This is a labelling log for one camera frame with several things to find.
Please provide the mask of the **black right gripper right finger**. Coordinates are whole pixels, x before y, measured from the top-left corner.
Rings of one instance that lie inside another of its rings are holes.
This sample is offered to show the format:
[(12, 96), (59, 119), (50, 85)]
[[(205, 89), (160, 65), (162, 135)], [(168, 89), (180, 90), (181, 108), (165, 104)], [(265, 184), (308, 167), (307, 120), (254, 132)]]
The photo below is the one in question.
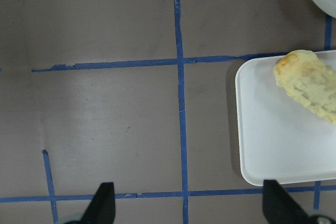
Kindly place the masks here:
[(276, 180), (263, 182), (263, 214), (268, 223), (319, 223), (309, 216)]

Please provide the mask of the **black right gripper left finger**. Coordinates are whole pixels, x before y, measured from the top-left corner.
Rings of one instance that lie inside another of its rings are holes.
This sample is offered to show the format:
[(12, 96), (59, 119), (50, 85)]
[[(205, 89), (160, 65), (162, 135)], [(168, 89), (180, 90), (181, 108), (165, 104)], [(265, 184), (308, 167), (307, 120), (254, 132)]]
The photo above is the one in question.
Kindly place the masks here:
[(114, 223), (116, 216), (114, 183), (100, 184), (80, 223)]

